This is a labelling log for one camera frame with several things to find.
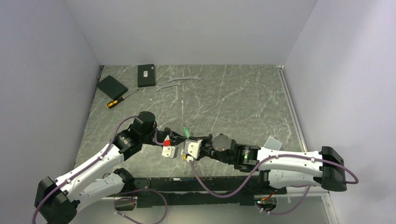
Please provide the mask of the green key tag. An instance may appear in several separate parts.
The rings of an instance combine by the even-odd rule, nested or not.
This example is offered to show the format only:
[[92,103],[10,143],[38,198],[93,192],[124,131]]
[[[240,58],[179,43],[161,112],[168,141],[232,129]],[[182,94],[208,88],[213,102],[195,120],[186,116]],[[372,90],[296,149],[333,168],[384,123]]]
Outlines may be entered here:
[[191,137],[191,134],[190,134],[188,128],[187,128],[187,127],[183,127],[183,131],[184,131],[185,137],[186,137],[187,139],[189,139],[189,138]]

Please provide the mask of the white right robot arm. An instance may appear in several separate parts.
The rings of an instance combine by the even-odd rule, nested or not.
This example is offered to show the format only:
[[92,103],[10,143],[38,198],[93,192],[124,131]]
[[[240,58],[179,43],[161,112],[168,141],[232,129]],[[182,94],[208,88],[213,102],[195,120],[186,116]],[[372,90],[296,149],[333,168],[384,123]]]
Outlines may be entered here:
[[264,194],[283,187],[314,185],[328,191],[344,192],[347,181],[343,158],[335,149],[323,146],[319,151],[289,152],[238,144],[220,134],[199,140],[197,159],[209,157],[245,172],[268,174],[257,181]]

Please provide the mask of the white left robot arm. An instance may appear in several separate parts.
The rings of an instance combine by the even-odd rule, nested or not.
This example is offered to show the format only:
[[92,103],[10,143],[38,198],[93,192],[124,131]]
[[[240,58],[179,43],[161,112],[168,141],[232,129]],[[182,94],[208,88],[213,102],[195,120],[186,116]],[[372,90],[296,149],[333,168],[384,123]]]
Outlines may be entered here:
[[49,224],[68,224],[81,210],[105,196],[130,195],[134,177],[124,168],[106,178],[99,175],[137,154],[144,144],[173,150],[187,139],[169,128],[159,131],[151,112],[140,112],[122,122],[130,119],[132,124],[123,131],[116,127],[110,141],[90,159],[64,175],[55,179],[47,176],[39,182],[31,223],[35,224],[41,215]]

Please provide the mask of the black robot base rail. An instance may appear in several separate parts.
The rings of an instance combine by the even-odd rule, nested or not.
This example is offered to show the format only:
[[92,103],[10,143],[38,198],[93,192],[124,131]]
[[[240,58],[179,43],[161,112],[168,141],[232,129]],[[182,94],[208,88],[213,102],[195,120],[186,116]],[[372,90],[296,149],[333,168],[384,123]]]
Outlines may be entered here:
[[135,178],[134,184],[122,188],[115,196],[133,196],[138,208],[151,208],[164,205],[205,205],[238,204],[253,206],[260,197],[286,195],[286,188],[270,187],[264,178],[252,176],[236,195],[229,198],[217,198],[210,195],[195,177],[151,177]]

